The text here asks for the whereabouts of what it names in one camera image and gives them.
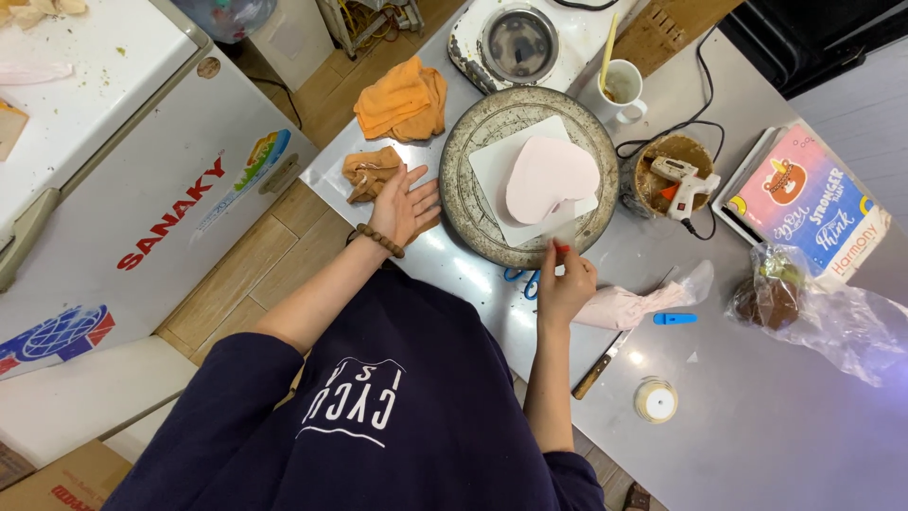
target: brown cloth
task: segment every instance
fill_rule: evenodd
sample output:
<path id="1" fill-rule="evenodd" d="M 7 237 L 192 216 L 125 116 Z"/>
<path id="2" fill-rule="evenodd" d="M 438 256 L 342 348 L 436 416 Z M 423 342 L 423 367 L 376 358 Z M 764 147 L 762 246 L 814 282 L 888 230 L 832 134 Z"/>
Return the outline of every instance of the brown cloth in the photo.
<path id="1" fill-rule="evenodd" d="M 372 153 L 347 155 L 343 160 L 343 167 L 340 169 L 340 173 L 353 185 L 353 192 L 347 197 L 347 202 L 353 204 L 354 202 L 375 200 L 375 197 L 379 196 L 381 189 L 384 188 L 385 182 L 394 176 L 401 163 L 403 162 L 397 151 L 390 145 Z M 404 246 L 413 243 L 417 236 L 439 223 L 440 219 L 436 216 L 413 233 Z"/>
<path id="2" fill-rule="evenodd" d="M 448 83 L 418 56 L 395 65 L 375 85 L 362 89 L 353 106 L 366 138 L 425 140 L 445 131 Z"/>

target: blue scissors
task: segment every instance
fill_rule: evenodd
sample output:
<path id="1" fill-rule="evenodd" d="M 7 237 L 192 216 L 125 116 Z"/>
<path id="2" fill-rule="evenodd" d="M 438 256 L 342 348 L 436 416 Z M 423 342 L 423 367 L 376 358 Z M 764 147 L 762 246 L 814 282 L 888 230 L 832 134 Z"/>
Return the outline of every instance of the blue scissors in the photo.
<path id="1" fill-rule="evenodd" d="M 526 273 L 523 270 L 517 270 L 516 274 L 514 274 L 513 276 L 509 276 L 508 273 L 510 273 L 512 271 L 515 271 L 515 270 L 513 270 L 511 268 L 505 268 L 505 280 L 507 280 L 508 282 L 514 282 L 517 279 L 521 278 L 523 276 L 523 274 Z M 530 291 L 530 288 L 532 288 L 534 284 L 536 285 L 536 288 L 533 289 L 533 294 L 531 295 L 529 293 L 529 291 Z M 536 270 L 533 272 L 533 275 L 529 278 L 529 282 L 527 282 L 527 286 L 523 288 L 523 296 L 525 296 L 527 298 L 527 300 L 535 300 L 536 295 L 538 295 L 538 294 L 539 294 L 539 270 Z"/>

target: mug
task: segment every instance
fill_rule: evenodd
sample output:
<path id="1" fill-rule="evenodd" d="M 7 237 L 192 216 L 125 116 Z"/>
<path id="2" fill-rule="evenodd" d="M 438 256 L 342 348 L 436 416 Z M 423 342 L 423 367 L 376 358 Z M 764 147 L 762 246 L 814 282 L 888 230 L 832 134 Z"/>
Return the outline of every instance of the mug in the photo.
<path id="1" fill-rule="evenodd" d="M 608 73 L 606 73 L 606 89 L 615 97 L 612 101 L 599 89 L 599 75 L 602 71 L 596 73 L 587 85 L 583 87 L 577 100 L 586 108 L 589 108 L 602 124 L 607 123 L 613 118 L 619 123 L 632 125 L 646 115 L 646 103 L 640 100 L 640 94 L 643 92 L 643 76 L 637 70 L 637 67 L 627 60 L 613 60 L 608 63 Z M 636 106 L 640 110 L 640 115 L 628 117 L 624 111 L 629 106 Z"/>

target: wooden bead bracelet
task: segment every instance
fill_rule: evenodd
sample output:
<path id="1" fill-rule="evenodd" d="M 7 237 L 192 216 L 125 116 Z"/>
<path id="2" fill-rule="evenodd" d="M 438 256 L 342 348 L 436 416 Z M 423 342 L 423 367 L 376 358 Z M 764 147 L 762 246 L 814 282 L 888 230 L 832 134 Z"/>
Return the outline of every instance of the wooden bead bracelet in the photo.
<path id="1" fill-rule="evenodd" d="M 387 248 L 391 252 L 391 254 L 394 255 L 395 257 L 397 257 L 398 259 L 403 259 L 403 256 L 404 256 L 403 248 L 400 248 L 399 246 L 395 245 L 394 242 L 389 240 L 387 236 L 381 235 L 381 233 L 377 232 L 375 229 L 373 229 L 365 224 L 357 225 L 356 230 L 360 234 L 372 238 L 372 241 Z"/>

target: book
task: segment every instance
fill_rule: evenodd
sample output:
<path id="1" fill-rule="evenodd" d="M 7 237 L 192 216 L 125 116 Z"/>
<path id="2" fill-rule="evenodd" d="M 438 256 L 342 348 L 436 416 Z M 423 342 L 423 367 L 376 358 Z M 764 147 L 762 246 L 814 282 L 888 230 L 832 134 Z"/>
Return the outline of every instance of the book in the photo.
<path id="1" fill-rule="evenodd" d="M 800 247 L 821 280 L 847 282 L 891 222 L 801 125 L 792 126 L 749 178 L 738 181 L 743 183 L 725 207 L 766 242 Z"/>

